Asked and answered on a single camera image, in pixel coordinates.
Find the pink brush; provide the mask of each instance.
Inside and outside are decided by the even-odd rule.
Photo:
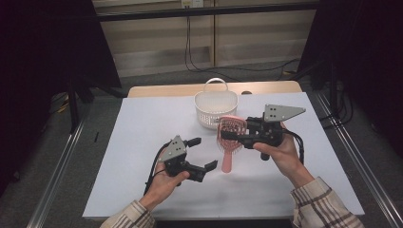
[[[224,173],[231,172],[232,155],[238,152],[242,144],[237,141],[224,140],[221,137],[222,131],[235,132],[237,135],[244,135],[246,132],[246,121],[237,116],[222,116],[219,118],[219,126],[217,127],[217,143],[224,153],[221,170]]]

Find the wall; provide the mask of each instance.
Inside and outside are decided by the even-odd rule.
[[[93,0],[99,13],[180,9],[181,1]],[[205,7],[299,1],[208,0]],[[192,60],[198,67],[284,61],[301,56],[314,10],[190,17]],[[120,77],[184,70],[186,18],[103,22]]]

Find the wrist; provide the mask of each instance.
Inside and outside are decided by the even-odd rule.
[[[140,200],[139,203],[147,209],[147,211],[151,212],[159,203],[155,198],[145,194]]]
[[[311,175],[308,169],[303,164],[301,164],[295,170],[295,172],[289,175],[288,179],[294,185],[295,188],[299,188],[313,181],[315,178]]]

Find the electrical outlet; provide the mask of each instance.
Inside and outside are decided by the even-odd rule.
[[[182,0],[182,8],[192,8],[192,0]]]
[[[193,0],[192,8],[203,8],[203,0]]]

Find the human hand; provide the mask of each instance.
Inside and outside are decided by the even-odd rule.
[[[306,167],[299,161],[293,136],[284,134],[282,143],[277,147],[261,142],[256,142],[253,147],[261,153],[270,155],[279,171],[296,188],[314,180]]]
[[[148,211],[152,211],[158,204],[166,200],[172,194],[175,187],[190,176],[188,172],[183,171],[176,177],[169,177],[165,171],[163,162],[157,163],[154,173],[154,179],[150,188],[139,200],[139,203]]]

